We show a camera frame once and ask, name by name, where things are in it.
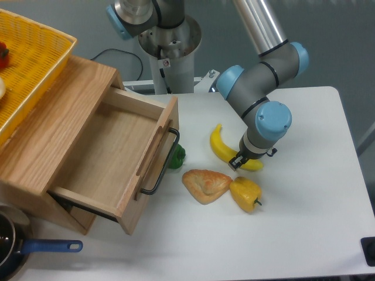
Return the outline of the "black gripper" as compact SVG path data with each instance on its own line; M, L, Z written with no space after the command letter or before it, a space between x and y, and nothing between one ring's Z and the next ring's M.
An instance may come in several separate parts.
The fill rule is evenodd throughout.
M232 170L248 170L248 160L260 159L264 155L273 157L273 155L277 153L277 149L275 147L258 148L254 146L248 139L241 139L239 143L239 148L240 150L237 152L237 154L228 162L228 165Z

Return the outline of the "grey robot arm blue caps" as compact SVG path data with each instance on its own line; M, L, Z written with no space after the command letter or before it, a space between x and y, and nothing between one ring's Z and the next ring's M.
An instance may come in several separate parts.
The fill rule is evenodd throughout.
M239 150L228 159L233 170L275 153L275 144L291 126L288 107L268 94L303 73L306 49L290 42L267 1L235 1L258 53L249 70L235 65L219 75L216 88L247 125ZM115 1L106 9L118 35L137 38L149 56L156 94L185 94L194 89L194 53L202 41L199 24L185 12L183 1Z

